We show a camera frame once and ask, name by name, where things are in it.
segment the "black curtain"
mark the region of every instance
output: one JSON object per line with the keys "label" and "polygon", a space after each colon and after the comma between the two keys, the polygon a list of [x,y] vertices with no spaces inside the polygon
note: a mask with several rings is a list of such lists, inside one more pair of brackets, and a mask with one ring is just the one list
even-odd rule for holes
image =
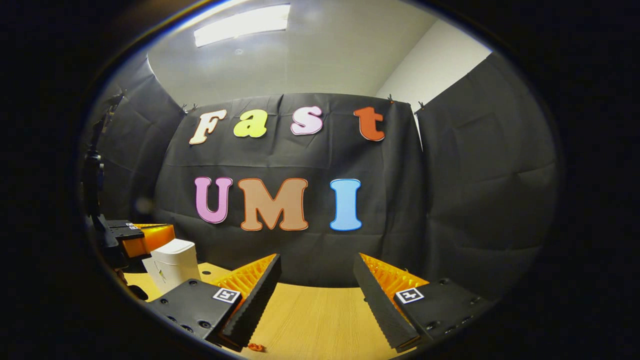
{"label": "black curtain", "polygon": [[[294,135],[292,114],[303,106],[322,110],[322,129]],[[372,106],[383,115],[376,122],[382,141],[360,133],[353,112]],[[237,137],[234,127],[248,110],[268,113],[260,138]],[[203,113],[226,110],[204,143],[190,145]],[[307,286],[357,286],[353,256],[357,252],[417,273],[424,260],[422,152],[409,104],[357,95],[285,94],[236,99],[202,106],[180,124],[157,181],[158,221],[175,224],[176,236],[196,243],[198,258],[236,268],[274,252],[282,255],[281,281]],[[195,204],[197,177],[209,177],[211,211],[218,207],[216,178],[229,177],[228,216],[219,223],[202,220]],[[303,208],[308,229],[284,231],[266,226],[245,231],[244,193],[240,180],[261,179],[270,196],[289,178],[308,181]],[[357,215],[362,227],[335,231],[334,179],[358,179]]]}
{"label": "black curtain", "polygon": [[[100,210],[110,220],[151,222],[164,153],[185,113],[158,82],[147,55],[141,54],[128,60],[109,81],[88,124],[98,121],[107,110],[106,100],[123,89],[126,95],[97,146],[105,174]],[[90,128],[84,133],[83,150]]]}
{"label": "black curtain", "polygon": [[495,53],[417,117],[429,192],[424,274],[497,298],[533,262],[554,216],[547,119]]}

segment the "table surface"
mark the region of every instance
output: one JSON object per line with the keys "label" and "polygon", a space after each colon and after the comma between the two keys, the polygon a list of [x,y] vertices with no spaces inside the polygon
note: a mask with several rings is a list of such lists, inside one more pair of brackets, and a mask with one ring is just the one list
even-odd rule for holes
{"label": "table surface", "polygon": [[[230,272],[208,263],[198,267],[204,282],[213,282]],[[149,295],[147,301],[162,295],[149,274],[125,274],[125,278]],[[265,352],[243,348],[240,355],[247,359],[376,360],[399,355],[389,347],[360,288],[278,283],[251,343],[263,345]]]}

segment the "pink letter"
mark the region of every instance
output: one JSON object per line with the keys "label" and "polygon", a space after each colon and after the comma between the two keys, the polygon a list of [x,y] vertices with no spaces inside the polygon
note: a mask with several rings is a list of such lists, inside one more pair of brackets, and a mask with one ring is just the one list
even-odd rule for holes
{"label": "pink letter", "polygon": [[322,110],[317,106],[304,106],[293,112],[293,122],[291,132],[294,135],[315,134],[322,129]]}
{"label": "pink letter", "polygon": [[209,185],[211,185],[211,179],[208,177],[196,178],[196,209],[198,215],[206,222],[218,224],[225,221],[227,218],[228,210],[228,196],[229,186],[234,183],[233,180],[228,177],[219,177],[216,179],[216,185],[218,185],[218,210],[211,211],[207,205],[207,194],[209,193]]}

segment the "orange object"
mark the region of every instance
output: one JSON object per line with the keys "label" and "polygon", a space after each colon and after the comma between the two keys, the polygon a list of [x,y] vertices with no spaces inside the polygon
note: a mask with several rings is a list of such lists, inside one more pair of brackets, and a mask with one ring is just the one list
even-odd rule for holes
{"label": "orange object", "polygon": [[264,347],[260,344],[250,343],[249,346],[247,347],[249,348],[249,350],[253,350],[253,351],[259,351],[259,352],[264,351]]}
{"label": "orange object", "polygon": [[133,224],[145,235],[143,238],[124,240],[122,246],[130,258],[150,254],[153,250],[175,239],[173,225],[170,224]]}
{"label": "orange object", "polygon": [[401,314],[403,314],[403,312],[394,301],[394,295],[398,291],[417,288],[418,286],[429,284],[427,280],[421,279],[405,270],[398,269],[383,261],[362,253],[360,253],[360,256],[364,263],[369,267],[369,270],[373,274],[373,277],[378,281],[378,284],[380,284],[382,290],[387,294],[389,300],[394,304],[396,310]]}
{"label": "orange object", "polygon": [[245,266],[239,267],[229,274],[210,282],[212,285],[229,290],[240,291],[242,294],[242,299],[229,318],[232,318],[236,311],[242,306],[242,304],[244,304],[247,296],[249,296],[249,293],[251,293],[255,285],[258,283],[258,280],[260,280],[262,274],[264,274],[265,270],[267,270],[267,267],[275,257],[276,254],[266,256],[254,261],[253,263],[248,263]]}

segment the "blue letter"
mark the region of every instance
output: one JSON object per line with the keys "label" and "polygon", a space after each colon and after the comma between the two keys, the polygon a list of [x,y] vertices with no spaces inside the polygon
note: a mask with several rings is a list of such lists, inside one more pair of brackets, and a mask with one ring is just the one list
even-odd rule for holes
{"label": "blue letter", "polygon": [[362,227],[356,216],[356,192],[360,180],[336,179],[329,186],[335,191],[335,220],[329,224],[333,230],[351,231]]}

